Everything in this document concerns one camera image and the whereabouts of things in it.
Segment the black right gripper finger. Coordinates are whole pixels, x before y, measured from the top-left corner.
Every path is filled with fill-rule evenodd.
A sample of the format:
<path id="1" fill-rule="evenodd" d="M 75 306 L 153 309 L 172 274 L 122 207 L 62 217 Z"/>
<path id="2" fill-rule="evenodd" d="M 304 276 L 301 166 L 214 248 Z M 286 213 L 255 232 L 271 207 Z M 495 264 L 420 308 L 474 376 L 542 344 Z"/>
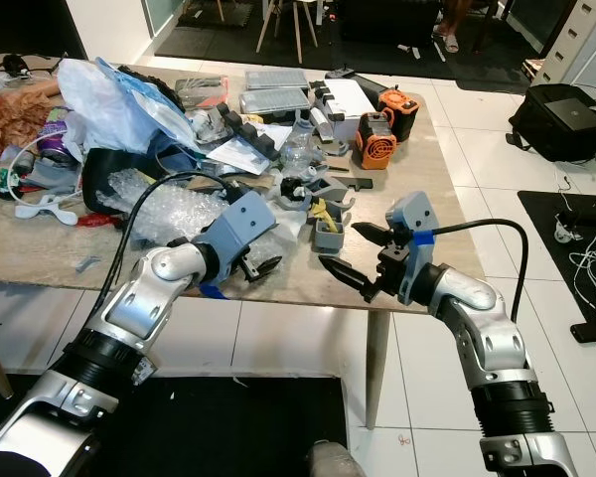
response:
<path id="1" fill-rule="evenodd" d="M 362 298 L 374 298 L 378 292 L 378 287 L 371 281 L 366 274 L 353 268 L 346 260 L 339 257 L 320 257 L 318 258 L 326 271 L 329 271 L 340 282 L 347 283 L 348 286 L 356 290 Z"/>
<path id="2" fill-rule="evenodd" d="M 376 226 L 372 223 L 353 223 L 350 227 L 358 235 L 361 235 L 367 241 L 373 242 L 374 245 L 380 246 L 380 248 L 396 248 L 398 246 L 397 232 L 393 229 Z"/>

